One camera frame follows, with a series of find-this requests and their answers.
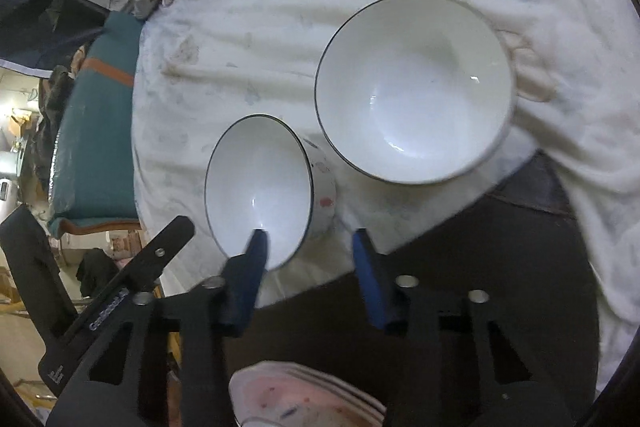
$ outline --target teal cushion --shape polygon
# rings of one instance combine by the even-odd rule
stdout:
[[[112,12],[87,58],[133,76],[142,25],[129,14]],[[95,70],[78,73],[52,165],[49,231],[54,237],[62,235],[63,219],[78,226],[138,219],[131,153],[132,92],[132,87]]]

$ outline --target dark garment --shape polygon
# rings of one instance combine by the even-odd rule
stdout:
[[[63,66],[57,66],[49,79],[41,79],[38,107],[42,121],[31,143],[33,171],[42,188],[49,189],[51,159],[56,144],[60,122],[65,113],[66,101],[74,88],[74,80]]]
[[[117,273],[118,267],[103,250],[92,248],[87,251],[76,272],[82,297],[97,296]]]

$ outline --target brown trim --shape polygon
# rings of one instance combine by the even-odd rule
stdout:
[[[118,219],[89,227],[78,227],[68,219],[60,221],[60,232],[67,232],[71,235],[87,235],[88,233],[109,232],[110,230],[142,230],[142,226],[136,219]]]
[[[118,81],[120,84],[124,84],[128,88],[133,87],[133,75],[129,75],[127,72],[119,70],[118,68],[113,67],[100,59],[96,59],[95,57],[88,57],[85,59],[80,69],[93,70],[114,81]]]

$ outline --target large white bowl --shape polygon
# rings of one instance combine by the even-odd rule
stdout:
[[[374,178],[426,184],[469,170],[511,117],[514,77],[491,26],[453,0],[380,0],[349,19],[316,73],[334,149]]]
[[[334,176],[307,138],[275,117],[250,115],[228,128],[211,154],[205,208],[213,238],[227,257],[244,252],[254,229],[265,230],[270,270],[329,227]]]

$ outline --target orange stripe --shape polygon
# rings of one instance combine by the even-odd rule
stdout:
[[[95,57],[89,57],[88,59],[84,60],[81,70],[87,69],[98,72],[105,77],[113,79],[114,81],[118,81],[120,84],[124,84],[129,88],[133,87],[133,75],[129,75],[127,72],[118,70],[117,68],[114,68],[113,66],[110,66],[106,62],[102,62],[100,59],[96,59]]]

